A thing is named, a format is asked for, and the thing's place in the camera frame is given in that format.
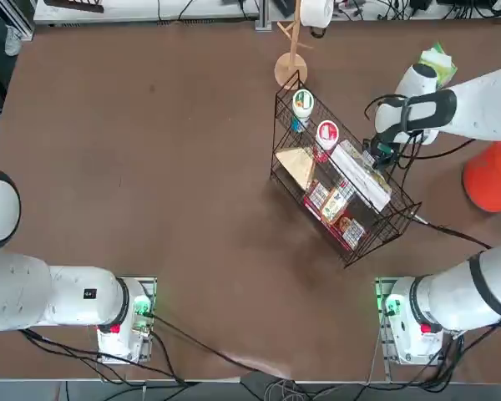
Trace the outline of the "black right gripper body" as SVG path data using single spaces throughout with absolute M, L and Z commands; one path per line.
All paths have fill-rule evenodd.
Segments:
M 400 144 L 382 142 L 378 137 L 373 137 L 363 140 L 363 150 L 372 157 L 374 170 L 385 170 L 397 162 L 400 155 Z

